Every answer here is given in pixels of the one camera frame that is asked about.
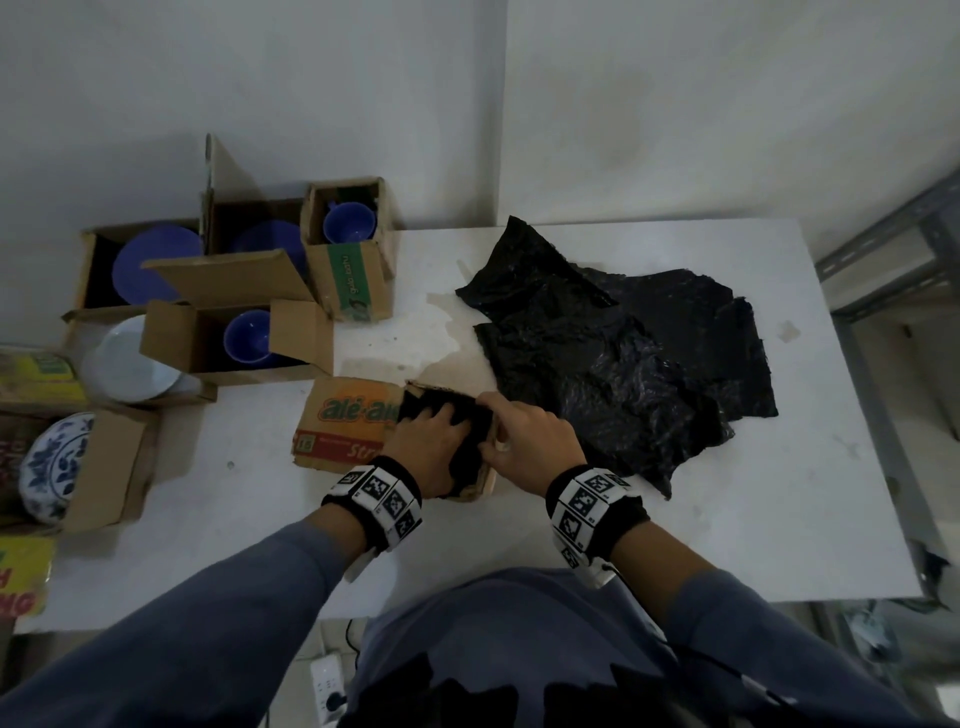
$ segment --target electrical outlet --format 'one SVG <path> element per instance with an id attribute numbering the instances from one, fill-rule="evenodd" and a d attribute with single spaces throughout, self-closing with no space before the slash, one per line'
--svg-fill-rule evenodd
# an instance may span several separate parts
<path id="1" fill-rule="evenodd" d="M 333 653 L 311 662 L 310 678 L 320 724 L 336 725 L 336 721 L 347 711 L 347 691 L 344 688 L 344 668 L 340 655 Z"/>

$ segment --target table surface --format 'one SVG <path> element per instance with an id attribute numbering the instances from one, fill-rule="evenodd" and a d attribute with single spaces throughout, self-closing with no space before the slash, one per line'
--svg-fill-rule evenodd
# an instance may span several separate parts
<path id="1" fill-rule="evenodd" d="M 406 231 L 396 315 L 338 324 L 336 373 L 493 387 L 453 290 L 501 229 Z M 543 226 L 562 254 L 608 272 L 689 268 L 753 304 L 780 416 L 681 465 L 655 521 L 771 601 L 918 595 L 919 585 L 799 226 L 723 220 Z M 164 415 L 140 521 L 63 536 L 45 612 L 17 630 L 107 627 L 220 559 L 302 518 L 336 476 L 298 468 L 290 443 L 310 382 L 223 387 L 216 404 Z M 542 501 L 499 478 L 469 504 L 430 501 L 397 551 L 342 583 L 321 618 L 376 615 L 509 566 L 561 567 Z"/>

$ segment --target black and white wristband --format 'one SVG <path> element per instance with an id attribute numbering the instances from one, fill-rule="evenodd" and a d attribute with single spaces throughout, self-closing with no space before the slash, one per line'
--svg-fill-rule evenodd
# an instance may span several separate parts
<path id="1" fill-rule="evenodd" d="M 639 486 L 589 465 L 557 476 L 546 492 L 546 511 L 554 546 L 577 577 L 593 588 L 613 578 L 610 554 L 620 537 L 650 520 Z"/>
<path id="2" fill-rule="evenodd" d="M 423 523 L 423 498 L 413 476 L 392 457 L 379 455 L 337 481 L 322 505 L 335 503 L 360 521 L 369 550 L 345 574 L 353 581 L 360 571 L 383 551 L 393 551 Z"/>

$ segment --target blue plate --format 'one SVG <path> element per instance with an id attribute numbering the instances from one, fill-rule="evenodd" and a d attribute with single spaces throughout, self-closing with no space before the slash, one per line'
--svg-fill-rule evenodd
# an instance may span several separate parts
<path id="1" fill-rule="evenodd" d="M 53 423 L 23 458 L 20 496 L 27 513 L 41 523 L 55 525 L 66 515 L 93 419 L 92 412 L 79 412 Z"/>
<path id="2" fill-rule="evenodd" d="M 204 254 L 200 236 L 179 225 L 157 225 L 131 239 L 113 261 L 113 287 L 127 303 L 144 305 L 153 299 L 176 301 L 180 294 L 156 271 L 143 270 L 145 260 Z"/>
<path id="3" fill-rule="evenodd" d="M 306 274 L 306 251 L 300 242 L 300 227 L 284 220 L 267 220 L 241 232 L 229 244 L 230 253 L 257 253 L 283 250 L 294 267 Z"/>

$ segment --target white ceramic bowl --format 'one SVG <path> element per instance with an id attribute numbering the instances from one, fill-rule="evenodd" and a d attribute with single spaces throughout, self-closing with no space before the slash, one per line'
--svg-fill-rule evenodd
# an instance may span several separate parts
<path id="1" fill-rule="evenodd" d="M 23 458 L 20 496 L 27 512 L 41 523 L 55 525 L 66 515 L 93 419 L 92 412 L 78 412 L 53 423 Z"/>
<path id="2" fill-rule="evenodd" d="M 121 321 L 104 337 L 93 353 L 91 375 L 112 400 L 151 400 L 177 383 L 180 372 L 140 353 L 146 316 Z"/>

